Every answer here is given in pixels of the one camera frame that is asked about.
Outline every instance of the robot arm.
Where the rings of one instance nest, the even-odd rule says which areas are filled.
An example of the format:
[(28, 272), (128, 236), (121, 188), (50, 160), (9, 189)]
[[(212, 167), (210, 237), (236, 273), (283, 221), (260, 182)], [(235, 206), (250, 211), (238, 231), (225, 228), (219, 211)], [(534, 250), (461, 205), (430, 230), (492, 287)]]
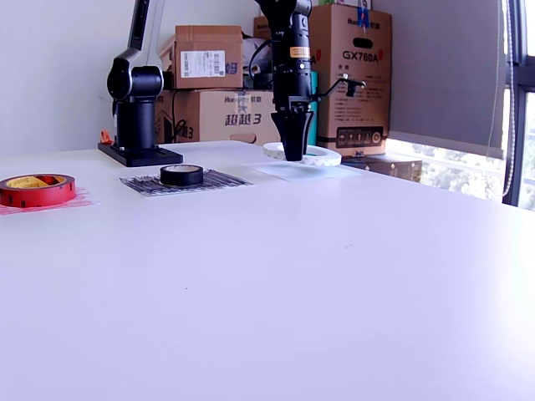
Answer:
[(157, 46), (165, 4), (165, 0), (136, 0), (128, 48), (115, 58), (108, 76), (114, 100), (158, 96), (163, 90)]
[(353, 97), (362, 81), (339, 79), (326, 93), (312, 94), (308, 17), (311, 0), (256, 0), (271, 29), (273, 54), (273, 122), (281, 135), (286, 160), (300, 161), (306, 153), (308, 130), (313, 118), (310, 104), (329, 96), (341, 83), (349, 85)]
[(115, 142), (99, 149), (128, 167), (172, 165), (182, 156), (156, 144), (155, 101), (164, 88), (157, 46), (165, 0), (136, 0), (128, 48), (114, 59), (108, 91), (114, 98)]

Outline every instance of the red tape roll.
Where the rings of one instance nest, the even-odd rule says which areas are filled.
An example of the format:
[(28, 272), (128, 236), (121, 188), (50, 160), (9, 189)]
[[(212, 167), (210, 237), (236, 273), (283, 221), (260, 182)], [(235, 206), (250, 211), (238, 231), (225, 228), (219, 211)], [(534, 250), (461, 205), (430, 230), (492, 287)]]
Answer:
[(74, 178), (68, 175), (21, 175), (0, 181), (0, 205), (4, 206), (55, 206), (70, 201), (75, 196)]

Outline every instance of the barcode label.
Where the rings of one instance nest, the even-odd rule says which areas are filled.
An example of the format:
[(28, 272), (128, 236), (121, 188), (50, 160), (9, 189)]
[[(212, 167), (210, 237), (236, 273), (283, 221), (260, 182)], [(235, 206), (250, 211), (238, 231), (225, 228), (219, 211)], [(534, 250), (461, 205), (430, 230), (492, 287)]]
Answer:
[(214, 78), (225, 76), (225, 52), (181, 52), (182, 78)]

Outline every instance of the black electrical tape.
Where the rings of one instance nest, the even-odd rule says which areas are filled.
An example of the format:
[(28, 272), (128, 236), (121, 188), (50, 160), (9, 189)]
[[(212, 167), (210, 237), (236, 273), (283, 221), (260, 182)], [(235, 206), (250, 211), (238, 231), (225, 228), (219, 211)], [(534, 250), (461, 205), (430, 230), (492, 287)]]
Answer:
[(160, 170), (163, 185), (188, 186), (202, 184), (204, 170), (197, 165), (169, 165)]

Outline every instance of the white masking tape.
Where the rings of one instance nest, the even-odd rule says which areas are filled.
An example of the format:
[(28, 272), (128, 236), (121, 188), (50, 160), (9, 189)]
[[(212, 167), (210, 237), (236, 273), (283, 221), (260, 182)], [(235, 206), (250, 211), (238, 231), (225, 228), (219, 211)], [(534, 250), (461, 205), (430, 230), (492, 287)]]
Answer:
[[(280, 142), (265, 144), (264, 154), (277, 160), (286, 160), (284, 147)], [(297, 163), (320, 167), (334, 167), (342, 163), (342, 155), (329, 149), (309, 145), (307, 147), (307, 154), (303, 156), (303, 160)]]

